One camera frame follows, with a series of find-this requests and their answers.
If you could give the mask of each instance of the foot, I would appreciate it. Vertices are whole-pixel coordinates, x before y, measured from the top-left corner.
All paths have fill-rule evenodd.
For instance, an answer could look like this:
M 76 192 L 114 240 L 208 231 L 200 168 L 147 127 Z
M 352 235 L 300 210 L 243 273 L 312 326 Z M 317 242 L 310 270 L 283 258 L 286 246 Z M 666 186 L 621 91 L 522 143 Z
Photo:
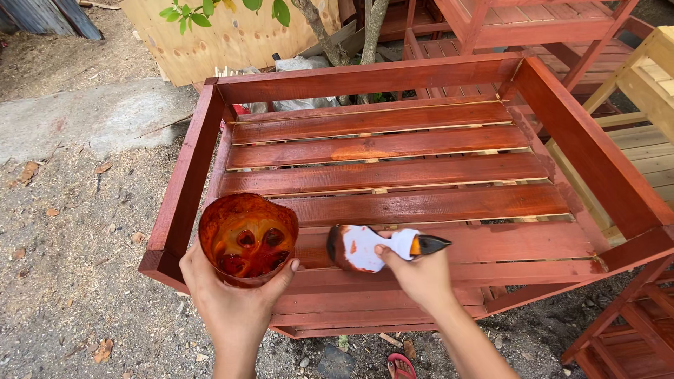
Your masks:
M 409 378 L 412 377 L 412 370 L 410 369 L 410 366 L 407 365 L 407 363 L 396 359 L 396 363 L 394 364 L 393 362 L 388 362 L 388 371 L 391 374 L 391 378 L 396 379 L 396 370 L 404 371 L 407 374 L 409 374 Z M 399 375 L 398 379 L 401 378 L 407 378 L 404 375 Z

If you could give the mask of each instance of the dirt ground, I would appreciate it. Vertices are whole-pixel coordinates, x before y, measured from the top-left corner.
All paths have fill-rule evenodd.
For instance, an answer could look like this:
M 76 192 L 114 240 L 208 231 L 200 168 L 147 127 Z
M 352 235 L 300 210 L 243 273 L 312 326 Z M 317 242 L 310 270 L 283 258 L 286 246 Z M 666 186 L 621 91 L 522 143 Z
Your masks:
M 117 0 L 98 0 L 118 5 Z M 84 8 L 104 40 L 0 33 L 0 101 L 159 76 L 157 63 L 122 10 Z
M 666 0 L 642 0 L 635 13 L 655 25 L 672 24 L 673 9 Z M 122 11 L 85 12 L 106 40 L 0 35 L 9 44 L 0 54 L 1 101 L 158 75 Z M 190 298 L 136 271 L 181 143 L 178 138 L 99 161 L 64 142 L 28 186 L 5 185 L 25 163 L 0 167 L 0 378 L 212 375 L 213 348 Z M 103 162 L 112 168 L 95 174 Z M 51 208 L 58 215 L 47 215 Z M 136 232 L 146 235 L 140 243 L 131 240 Z M 13 258 L 21 249 L 25 257 Z M 559 356 L 637 271 L 478 324 L 492 341 L 501 336 L 501 354 L 523 378 L 584 378 L 577 366 L 562 367 Z M 414 342 L 420 378 L 458 377 L 432 332 L 396 338 Z M 108 361 L 96 363 L 102 339 L 111 339 L 113 348 Z M 317 365 L 328 343 L 336 345 L 337 338 L 294 341 L 268 332 L 258 376 L 320 378 Z M 399 349 L 374 334 L 350 336 L 349 343 L 356 359 L 352 378 L 389 377 L 386 357 Z M 208 358 L 196 361 L 198 354 Z M 310 361 L 300 373 L 304 357 Z

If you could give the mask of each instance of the corrugated metal sheet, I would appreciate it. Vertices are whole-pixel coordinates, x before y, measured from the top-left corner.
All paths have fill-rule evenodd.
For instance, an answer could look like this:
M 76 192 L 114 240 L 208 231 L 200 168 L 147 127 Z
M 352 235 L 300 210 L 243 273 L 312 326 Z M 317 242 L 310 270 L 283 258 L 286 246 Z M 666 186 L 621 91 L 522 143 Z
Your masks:
M 0 9 L 26 32 L 102 38 L 75 0 L 0 0 Z

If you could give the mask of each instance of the red flip-flop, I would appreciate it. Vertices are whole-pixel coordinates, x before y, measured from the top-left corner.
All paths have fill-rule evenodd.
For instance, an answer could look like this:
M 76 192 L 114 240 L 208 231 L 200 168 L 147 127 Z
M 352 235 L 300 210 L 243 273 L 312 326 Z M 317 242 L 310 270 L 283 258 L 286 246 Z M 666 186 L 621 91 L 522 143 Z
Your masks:
M 399 360 L 399 361 L 405 362 L 405 363 L 407 364 L 407 366 L 410 368 L 410 370 L 412 370 L 412 373 L 409 374 L 409 373 L 407 373 L 407 372 L 405 372 L 405 371 L 399 370 L 399 369 L 396 367 L 396 371 L 395 371 L 394 374 L 393 374 L 393 379 L 398 379 L 398 378 L 399 378 L 399 374 L 402 375 L 402 376 L 404 376 L 405 378 L 417 379 L 417 373 L 415 372 L 415 368 L 412 367 L 412 364 L 410 363 L 410 360 L 407 359 L 407 357 L 404 356 L 403 354 L 393 353 L 393 354 L 391 354 L 391 355 L 388 356 L 388 359 L 387 359 L 386 361 L 387 361 L 387 362 L 393 362 L 394 367 L 395 367 L 396 359 Z

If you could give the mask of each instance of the paintbrush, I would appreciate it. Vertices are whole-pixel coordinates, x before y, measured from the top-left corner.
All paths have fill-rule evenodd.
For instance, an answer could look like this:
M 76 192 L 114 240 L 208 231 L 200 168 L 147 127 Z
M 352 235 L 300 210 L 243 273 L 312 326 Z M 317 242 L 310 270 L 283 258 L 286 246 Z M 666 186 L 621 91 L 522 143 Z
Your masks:
M 384 262 L 375 254 L 376 245 L 386 245 L 405 260 L 432 254 L 452 242 L 415 229 L 401 229 L 385 238 L 368 226 L 335 225 L 328 233 L 326 249 L 335 265 L 343 270 L 378 272 Z

